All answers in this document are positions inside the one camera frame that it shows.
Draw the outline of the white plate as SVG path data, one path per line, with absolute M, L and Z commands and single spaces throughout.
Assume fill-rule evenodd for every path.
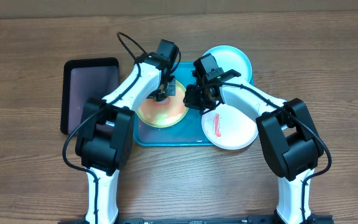
M 215 146 L 237 150 L 251 145 L 258 136 L 256 122 L 233 106 L 219 105 L 203 114 L 201 126 Z

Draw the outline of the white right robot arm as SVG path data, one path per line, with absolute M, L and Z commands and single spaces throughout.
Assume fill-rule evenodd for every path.
M 183 100 L 198 110 L 206 137 L 222 149 L 242 149 L 260 140 L 262 154 L 278 177 L 279 223 L 313 223 L 309 207 L 310 182 L 330 167 L 315 172 L 328 154 L 305 103 L 270 96 L 251 85 L 233 63 L 204 54 L 193 63 L 196 78 Z

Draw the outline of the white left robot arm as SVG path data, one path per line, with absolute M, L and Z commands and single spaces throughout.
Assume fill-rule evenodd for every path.
M 179 48 L 161 40 L 155 52 L 135 59 L 131 74 L 100 100 L 83 108 L 75 151 L 89 183 L 85 223 L 115 223 L 117 181 L 132 149 L 135 112 L 151 94 L 164 91 Z

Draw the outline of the yellow plate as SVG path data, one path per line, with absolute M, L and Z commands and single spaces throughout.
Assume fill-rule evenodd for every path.
M 152 98 L 144 100 L 136 111 L 137 116 L 146 124 L 156 128 L 167 128 L 181 121 L 188 112 L 184 105 L 185 87 L 175 81 L 175 94 L 162 101 Z

